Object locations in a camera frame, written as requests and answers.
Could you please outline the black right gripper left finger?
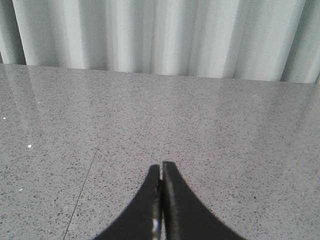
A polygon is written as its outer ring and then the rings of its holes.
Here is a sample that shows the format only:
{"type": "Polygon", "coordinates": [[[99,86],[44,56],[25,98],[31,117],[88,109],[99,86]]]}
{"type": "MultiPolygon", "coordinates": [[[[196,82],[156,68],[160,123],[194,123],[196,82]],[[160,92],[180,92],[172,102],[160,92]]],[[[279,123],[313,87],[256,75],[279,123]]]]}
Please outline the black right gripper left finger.
{"type": "Polygon", "coordinates": [[[117,219],[96,240],[159,240],[163,185],[160,166],[151,165],[140,189],[117,219]]]}

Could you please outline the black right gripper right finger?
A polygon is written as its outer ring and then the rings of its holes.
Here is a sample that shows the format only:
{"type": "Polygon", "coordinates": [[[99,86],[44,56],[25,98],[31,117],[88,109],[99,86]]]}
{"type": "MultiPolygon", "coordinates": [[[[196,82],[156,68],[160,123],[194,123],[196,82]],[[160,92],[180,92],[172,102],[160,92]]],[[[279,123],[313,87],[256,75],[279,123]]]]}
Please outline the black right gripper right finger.
{"type": "Polygon", "coordinates": [[[197,198],[174,162],[162,165],[163,210],[168,240],[242,240],[197,198]]]}

